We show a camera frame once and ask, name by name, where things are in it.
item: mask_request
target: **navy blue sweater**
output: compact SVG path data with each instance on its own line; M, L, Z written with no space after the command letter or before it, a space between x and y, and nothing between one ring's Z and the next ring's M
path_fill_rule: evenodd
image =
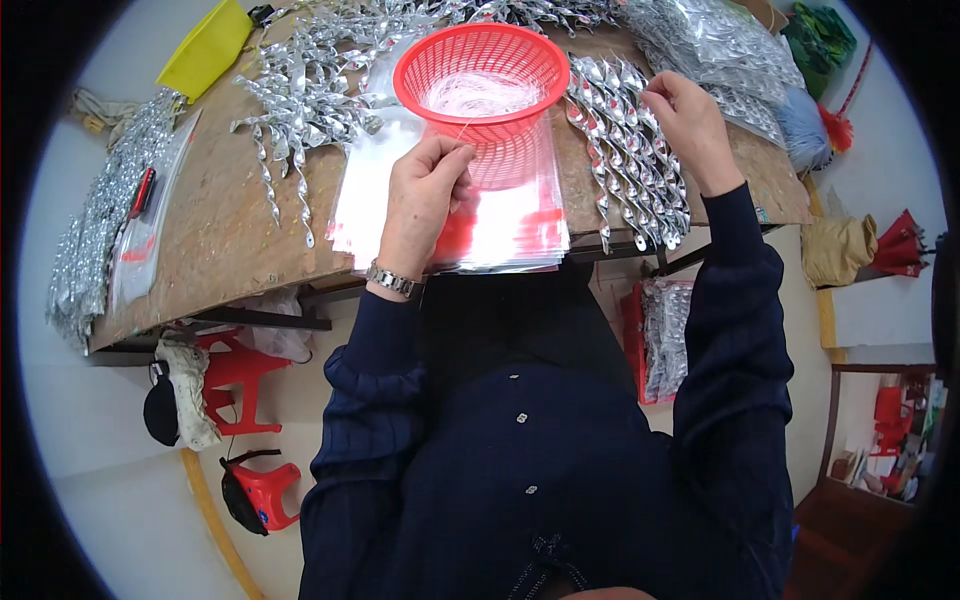
M427 429L417 306L365 293L325 365L300 597L534 598L555 574L658 600L780 597L793 513L783 267L746 185L705 205L712 245L673 438L635 397L545 364L460 386Z

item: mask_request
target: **wooden table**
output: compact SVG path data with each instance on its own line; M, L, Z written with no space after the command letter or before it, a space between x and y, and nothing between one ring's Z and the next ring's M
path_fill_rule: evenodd
M271 28L268 39L288 37L290 20L284 19ZM259 35L258 30L252 34ZM594 36L581 34L570 39L565 32L555 30L550 38L578 56L617 54L651 74L645 58L625 31L605 27ZM250 135L246 130L228 130L231 120L263 112L248 92L231 83L249 59L249 53L241 54L194 107L203 108L203 114L169 201L154 287L147 296L127 307L108 308L107 314L94 324L90 351L155 325L279 287L310 283L328 290L355 285L357 278L349 274L350 257L333 252L331 243L323 236L344 168L341 151L325 146L307 152L303 171L309 184L307 201L314 214L317 237L316 246L308 249L303 242L303 227L297 220L297 178L283 180L278 165L270 165L281 214L277 229L267 209L266 190ZM586 140L562 117L563 110L560 102L552 107L551 116L557 117L552 125L567 223L571 235L576 237L594 233L600 225L593 205L599 187L589 170ZM806 191L786 153L736 126L728 125L728 133L736 163L767 221L774 225L808 223ZM692 225L704 226L707 214L696 184L690 177L685 180ZM617 206L611 206L608 218L614 230L626 228Z

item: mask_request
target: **metal watch band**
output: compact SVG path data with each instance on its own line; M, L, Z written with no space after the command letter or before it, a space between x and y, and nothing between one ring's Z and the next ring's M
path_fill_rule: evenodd
M377 285L382 285L388 290L399 292L405 298L410 298L414 292L423 287L423 283L420 281L414 281L413 279L401 277L397 274L381 269L380 267L376 266L376 259L370 263L370 268L367 270L367 281L372 281Z

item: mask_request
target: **woman's right hand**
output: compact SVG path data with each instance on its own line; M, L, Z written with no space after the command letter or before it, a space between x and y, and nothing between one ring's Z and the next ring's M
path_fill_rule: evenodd
M663 71L640 94L670 148L707 198L733 191L743 175L733 162L727 126L713 99L691 80Z

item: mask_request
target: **person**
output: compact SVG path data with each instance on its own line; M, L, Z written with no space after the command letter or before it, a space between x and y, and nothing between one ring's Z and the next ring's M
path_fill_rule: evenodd
M650 431L584 271L376 281L327 360L300 508L300 598L773 598L791 556L778 300L717 106L664 72L641 96L704 197L674 435ZM376 265L420 280L473 149L396 162Z

